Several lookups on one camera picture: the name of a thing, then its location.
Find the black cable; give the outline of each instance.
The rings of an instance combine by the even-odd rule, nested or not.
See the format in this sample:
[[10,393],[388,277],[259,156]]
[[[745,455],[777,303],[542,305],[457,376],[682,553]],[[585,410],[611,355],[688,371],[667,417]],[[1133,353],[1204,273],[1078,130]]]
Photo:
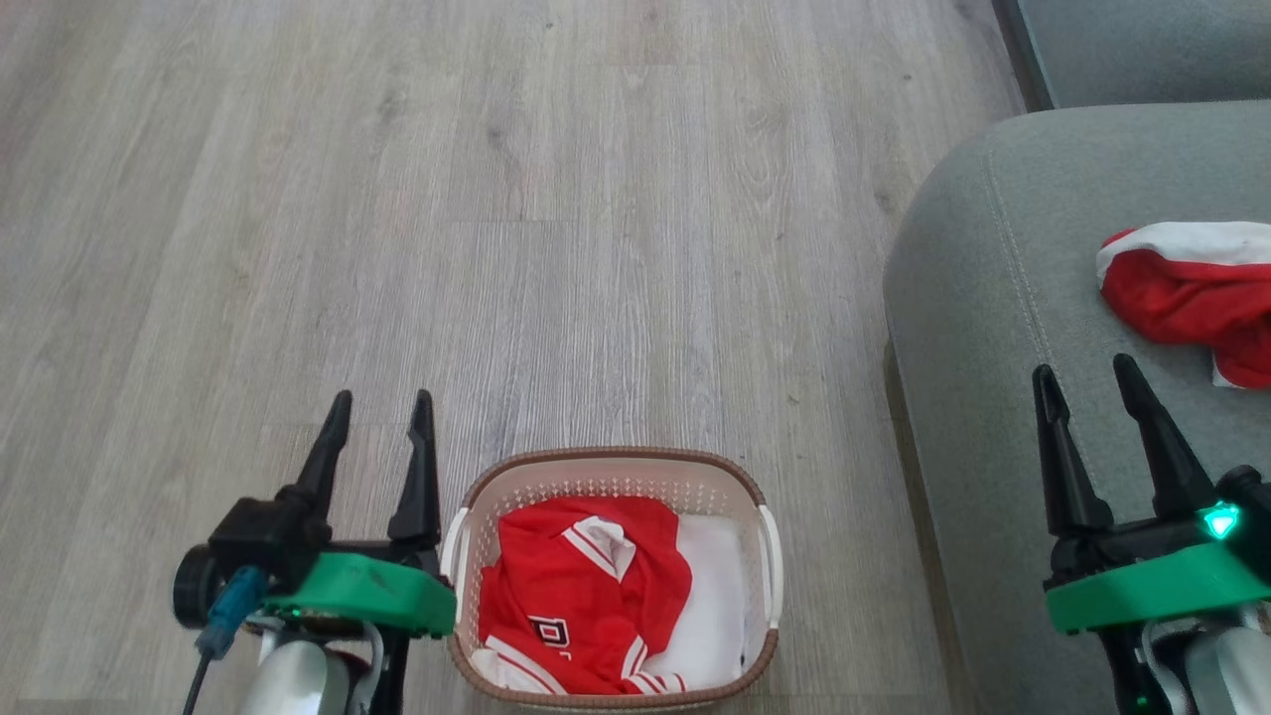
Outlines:
[[189,683],[189,695],[186,696],[186,707],[182,715],[194,715],[194,704],[198,702],[198,691],[203,690],[203,677],[207,676],[207,665],[212,662],[212,654],[203,652],[198,658],[198,668],[194,671],[194,681]]

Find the green led light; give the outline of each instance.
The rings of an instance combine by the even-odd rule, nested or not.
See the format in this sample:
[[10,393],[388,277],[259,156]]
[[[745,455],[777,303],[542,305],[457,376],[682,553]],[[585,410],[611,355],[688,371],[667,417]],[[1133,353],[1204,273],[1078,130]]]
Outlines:
[[1205,513],[1205,526],[1209,527],[1209,533],[1214,535],[1214,538],[1219,541],[1230,536],[1232,530],[1235,528],[1239,519],[1239,511],[1235,507],[1225,504],[1219,504]]

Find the white cloth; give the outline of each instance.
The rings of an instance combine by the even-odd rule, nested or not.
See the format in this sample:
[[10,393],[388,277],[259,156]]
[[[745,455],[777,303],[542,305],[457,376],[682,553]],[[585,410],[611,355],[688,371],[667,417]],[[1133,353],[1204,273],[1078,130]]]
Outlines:
[[[644,662],[653,676],[684,678],[688,690],[707,690],[741,677],[745,648],[746,582],[741,570],[741,531],[724,517],[681,516],[676,549],[689,564],[693,587],[665,652]],[[545,692],[493,650],[480,649],[469,662],[492,685]]]

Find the sofa cushion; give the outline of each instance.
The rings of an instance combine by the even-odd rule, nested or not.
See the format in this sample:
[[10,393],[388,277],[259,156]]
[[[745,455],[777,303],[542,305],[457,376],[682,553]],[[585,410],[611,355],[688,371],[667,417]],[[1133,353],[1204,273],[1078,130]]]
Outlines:
[[1055,107],[1271,97],[1266,0],[1018,0]]
[[1155,221],[1271,222],[1271,102],[1063,109],[1003,122],[927,179],[886,301],[960,641],[985,712],[1112,712],[1094,636],[1052,632],[1030,373],[1055,367],[1092,480],[1152,513],[1112,356],[1136,357],[1216,479],[1271,471],[1271,394],[1215,389],[1210,356],[1124,326],[1094,254]]

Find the clothing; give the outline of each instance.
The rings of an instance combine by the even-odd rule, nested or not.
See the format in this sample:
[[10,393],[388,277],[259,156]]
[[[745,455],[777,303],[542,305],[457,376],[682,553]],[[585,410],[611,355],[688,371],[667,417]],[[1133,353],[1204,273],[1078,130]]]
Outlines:
[[666,505],[552,499],[505,516],[498,532],[502,555],[482,570],[478,638],[519,685],[554,695],[689,690],[677,673],[642,671],[666,649],[691,588]]
[[1096,260],[1112,310],[1157,342],[1214,351],[1214,385],[1271,387],[1271,225],[1160,222],[1113,235]]
[[728,685],[741,677],[746,643],[740,526],[727,517],[681,516],[675,546],[689,564],[693,588],[666,650],[651,655],[644,671],[679,673],[693,690]]

